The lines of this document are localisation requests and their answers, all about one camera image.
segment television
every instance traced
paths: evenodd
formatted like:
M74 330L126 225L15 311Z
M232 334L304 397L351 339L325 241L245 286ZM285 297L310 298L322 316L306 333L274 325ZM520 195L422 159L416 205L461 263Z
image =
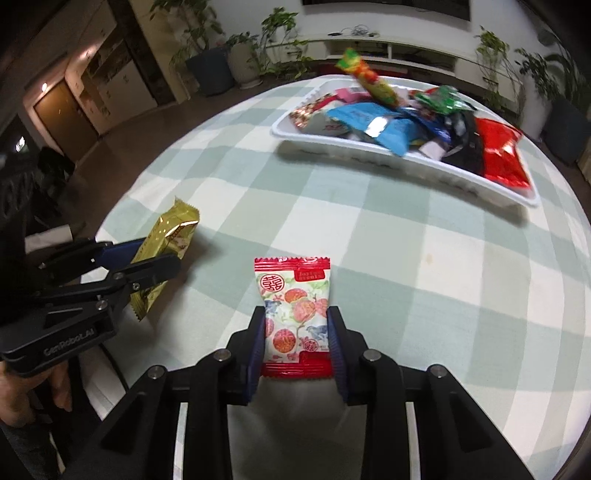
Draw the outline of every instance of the television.
M303 5L335 3L371 3L382 5L406 5L417 10L431 10L470 21L470 0L302 0Z

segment blue gripper pad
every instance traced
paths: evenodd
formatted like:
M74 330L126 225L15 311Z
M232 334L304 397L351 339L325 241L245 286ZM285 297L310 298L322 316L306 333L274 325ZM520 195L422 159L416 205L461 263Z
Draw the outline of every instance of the blue gripper pad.
M339 337L336 333L335 324L330 315L330 309L327 311L327 320L329 326L329 349L330 349L330 363L333 367L333 375L335 376L336 388L343 401L347 403L349 399L349 389L347 388L347 367L345 365L345 358L340 347Z
M260 321L256 339L248 362L248 373L246 381L246 400L250 403L256 393L259 377L261 376L262 361L265 355L265 319Z
M96 256L96 266L107 270L119 270L129 265L138 251L138 248L144 243L144 238L130 240L121 244L110 245Z

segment blue snack bag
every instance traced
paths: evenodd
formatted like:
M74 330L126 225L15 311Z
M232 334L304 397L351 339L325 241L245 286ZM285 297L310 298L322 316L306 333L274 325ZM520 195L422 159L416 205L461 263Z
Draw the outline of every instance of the blue snack bag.
M327 115L366 133L392 153L403 156L410 143L424 138L419 124L397 111L371 102L351 103L329 110Z
M439 115L437 115L435 112L424 108L415 108L412 106L400 107L398 112L415 119L445 144L450 145L452 143L452 136L449 130L446 128Z

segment person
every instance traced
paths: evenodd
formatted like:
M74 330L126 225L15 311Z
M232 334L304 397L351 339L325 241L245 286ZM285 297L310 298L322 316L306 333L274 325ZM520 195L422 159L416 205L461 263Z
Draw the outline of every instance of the person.
M10 371L6 362L0 362L0 420L19 428L35 422L29 392L47 380L56 407L72 411L72 391L68 364L62 362L31 378L21 378Z
M50 429L38 418L47 415L41 413L43 410L34 389L47 380L53 405L71 412L72 388L68 369L68 362L62 362L31 378L21 378L11 372L6 362L0 362L0 434L4 433L34 480L54 480L59 476Z

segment snack pile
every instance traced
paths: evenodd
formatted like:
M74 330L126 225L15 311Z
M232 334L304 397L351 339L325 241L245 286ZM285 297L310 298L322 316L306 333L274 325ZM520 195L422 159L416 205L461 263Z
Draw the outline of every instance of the snack pile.
M390 86L352 48L337 67L360 87L340 88L291 112L302 133L379 144L400 157L416 149L510 189L531 189L515 148L522 133L475 117L454 87L423 92Z

